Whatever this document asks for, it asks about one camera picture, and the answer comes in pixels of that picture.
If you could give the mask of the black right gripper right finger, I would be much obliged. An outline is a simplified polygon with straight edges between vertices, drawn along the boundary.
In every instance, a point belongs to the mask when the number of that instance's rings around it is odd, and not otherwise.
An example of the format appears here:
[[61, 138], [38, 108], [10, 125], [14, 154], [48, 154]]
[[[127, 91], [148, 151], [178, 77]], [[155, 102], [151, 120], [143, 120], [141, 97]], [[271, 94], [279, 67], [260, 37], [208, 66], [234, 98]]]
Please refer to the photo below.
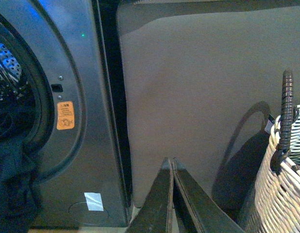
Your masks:
[[173, 159], [173, 202], [186, 233], [242, 233], [177, 158]]

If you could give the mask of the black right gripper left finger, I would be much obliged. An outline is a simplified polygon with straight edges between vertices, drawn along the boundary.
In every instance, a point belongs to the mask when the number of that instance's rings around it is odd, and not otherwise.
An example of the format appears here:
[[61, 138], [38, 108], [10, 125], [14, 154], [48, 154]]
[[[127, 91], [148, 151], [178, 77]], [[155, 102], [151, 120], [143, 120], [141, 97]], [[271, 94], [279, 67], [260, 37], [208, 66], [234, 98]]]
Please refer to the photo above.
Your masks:
[[129, 224], [127, 233], [170, 233], [173, 221], [174, 176], [165, 158], [142, 208]]

